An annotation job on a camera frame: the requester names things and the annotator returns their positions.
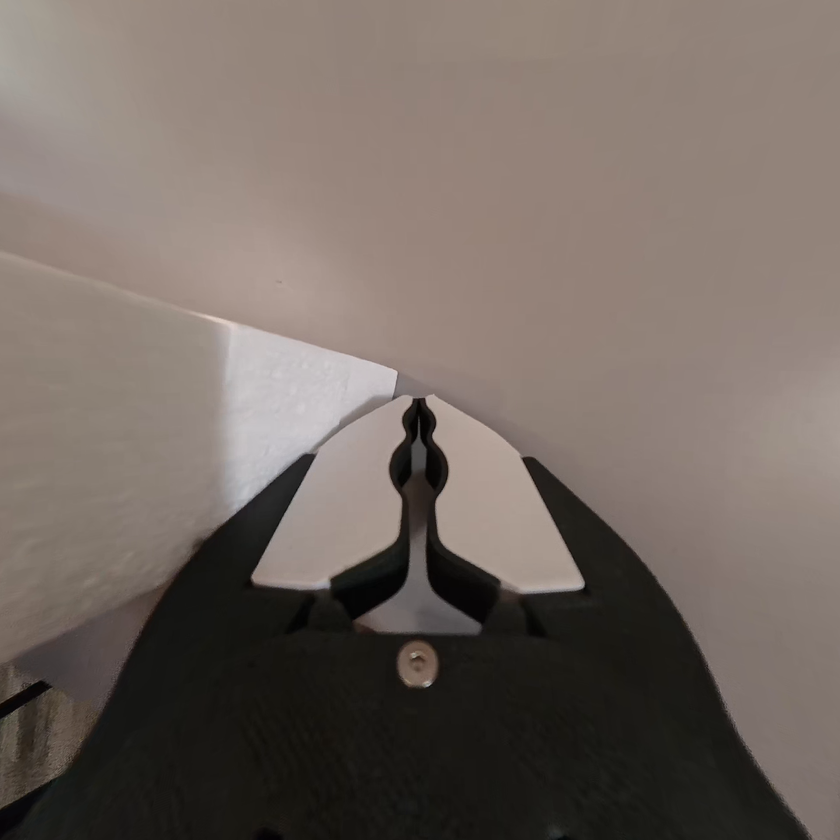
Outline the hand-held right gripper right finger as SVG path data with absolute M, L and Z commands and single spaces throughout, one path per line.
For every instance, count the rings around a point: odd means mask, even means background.
M 577 594 L 585 579 L 524 458 L 502 436 L 436 395 L 420 401 L 433 591 L 477 623 L 499 601 Z

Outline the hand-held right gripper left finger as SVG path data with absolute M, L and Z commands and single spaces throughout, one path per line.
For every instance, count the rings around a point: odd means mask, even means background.
M 253 586 L 329 595 L 356 619 L 406 582 L 404 492 L 417 403 L 402 395 L 333 435 L 313 457 L 251 575 Z

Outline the white foam cube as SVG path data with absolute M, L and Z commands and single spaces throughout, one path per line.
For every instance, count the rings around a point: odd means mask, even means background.
M 2 253 L 2 663 L 157 589 L 397 376 Z

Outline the grey desk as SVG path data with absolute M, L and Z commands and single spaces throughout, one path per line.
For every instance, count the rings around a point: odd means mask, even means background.
M 838 2 L 2 2 L 6 249 L 365 355 L 655 570 L 838 807 Z

